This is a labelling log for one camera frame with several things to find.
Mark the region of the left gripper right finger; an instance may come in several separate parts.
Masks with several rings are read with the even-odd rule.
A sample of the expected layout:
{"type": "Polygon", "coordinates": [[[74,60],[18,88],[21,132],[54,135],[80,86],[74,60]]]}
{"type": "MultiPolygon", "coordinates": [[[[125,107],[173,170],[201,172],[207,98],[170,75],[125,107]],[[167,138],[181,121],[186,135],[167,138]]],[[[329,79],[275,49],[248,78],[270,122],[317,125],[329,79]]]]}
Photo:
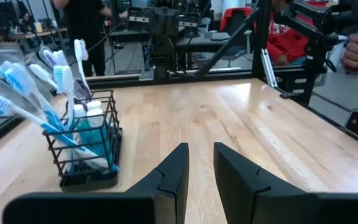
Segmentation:
{"type": "Polygon", "coordinates": [[[358,194],[306,192],[221,142],[214,173],[228,223],[358,224],[358,194]]]}

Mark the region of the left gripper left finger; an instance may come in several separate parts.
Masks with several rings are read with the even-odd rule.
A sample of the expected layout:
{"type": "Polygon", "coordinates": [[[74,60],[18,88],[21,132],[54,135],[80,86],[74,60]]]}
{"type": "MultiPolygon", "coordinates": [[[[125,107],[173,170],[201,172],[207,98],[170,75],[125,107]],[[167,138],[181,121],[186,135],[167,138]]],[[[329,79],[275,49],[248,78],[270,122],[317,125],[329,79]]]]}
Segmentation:
{"type": "Polygon", "coordinates": [[[125,192],[36,192],[10,201],[9,224],[181,224],[185,221],[189,145],[179,144],[125,192]]]}

